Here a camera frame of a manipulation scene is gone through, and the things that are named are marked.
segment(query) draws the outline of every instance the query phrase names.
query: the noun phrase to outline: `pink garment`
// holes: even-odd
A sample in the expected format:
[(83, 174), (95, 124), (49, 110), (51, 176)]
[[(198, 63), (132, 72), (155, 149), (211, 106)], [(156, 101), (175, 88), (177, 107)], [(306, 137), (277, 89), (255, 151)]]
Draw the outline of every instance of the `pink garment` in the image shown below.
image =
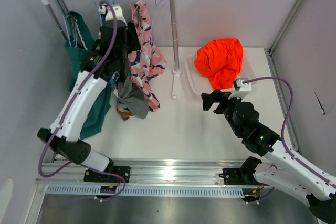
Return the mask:
[(146, 2), (139, 0), (134, 6), (131, 6), (131, 10), (141, 45), (141, 50), (128, 54), (132, 82), (145, 94), (145, 102), (153, 112), (160, 108), (160, 103), (149, 86), (148, 78), (159, 77), (163, 74), (167, 62), (156, 45), (153, 46), (152, 20)]

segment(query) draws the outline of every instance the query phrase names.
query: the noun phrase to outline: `gray garment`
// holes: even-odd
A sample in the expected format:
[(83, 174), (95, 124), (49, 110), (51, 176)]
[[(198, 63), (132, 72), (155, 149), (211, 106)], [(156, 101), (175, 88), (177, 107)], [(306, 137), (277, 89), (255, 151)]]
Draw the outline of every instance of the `gray garment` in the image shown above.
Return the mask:
[(149, 107), (144, 101), (144, 93), (132, 82), (131, 70), (127, 61), (123, 73), (125, 82), (118, 81), (119, 101), (124, 103), (134, 115), (144, 119), (149, 112)]

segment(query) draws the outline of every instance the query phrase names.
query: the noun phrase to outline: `crumpled red fabric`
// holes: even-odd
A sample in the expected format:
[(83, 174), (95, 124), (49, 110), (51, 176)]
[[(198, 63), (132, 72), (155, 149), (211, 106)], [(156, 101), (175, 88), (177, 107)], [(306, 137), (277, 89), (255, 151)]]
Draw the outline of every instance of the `crumpled red fabric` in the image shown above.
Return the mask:
[(229, 89), (242, 69), (243, 56), (238, 39), (215, 39), (198, 50), (194, 63), (214, 89)]

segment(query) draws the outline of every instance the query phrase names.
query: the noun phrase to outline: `plastic bin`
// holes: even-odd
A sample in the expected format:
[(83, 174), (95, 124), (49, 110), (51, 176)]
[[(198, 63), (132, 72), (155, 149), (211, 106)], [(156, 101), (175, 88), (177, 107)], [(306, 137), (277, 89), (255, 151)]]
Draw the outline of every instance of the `plastic bin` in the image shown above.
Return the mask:
[[(190, 55), (185, 57), (185, 70), (188, 76), (188, 81), (191, 86), (193, 92), (197, 95), (201, 95), (202, 93), (211, 93), (214, 91), (211, 83), (209, 82), (207, 77), (202, 76), (199, 71), (196, 69), (194, 61), (197, 57), (197, 54)], [(254, 79), (256, 78), (255, 71), (251, 65), (251, 59), (249, 59), (249, 55), (246, 54), (244, 51), (243, 57), (243, 65), (241, 67), (241, 72), (238, 77), (247, 78), (247, 79)], [(258, 82), (255, 81), (252, 83), (252, 91), (256, 89)], [(223, 89), (222, 91), (230, 92), (233, 90), (231, 89)]]

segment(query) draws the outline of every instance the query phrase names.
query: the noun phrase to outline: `metal floor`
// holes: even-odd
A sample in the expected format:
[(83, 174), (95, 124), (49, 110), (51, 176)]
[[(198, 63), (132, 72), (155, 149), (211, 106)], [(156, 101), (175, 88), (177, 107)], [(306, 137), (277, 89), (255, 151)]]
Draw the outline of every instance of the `metal floor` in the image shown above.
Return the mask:
[(301, 202), (275, 191), (260, 205), (241, 199), (119, 196), (109, 202), (85, 199), (52, 206), (76, 198), (46, 195), (38, 224), (316, 224), (316, 218)]

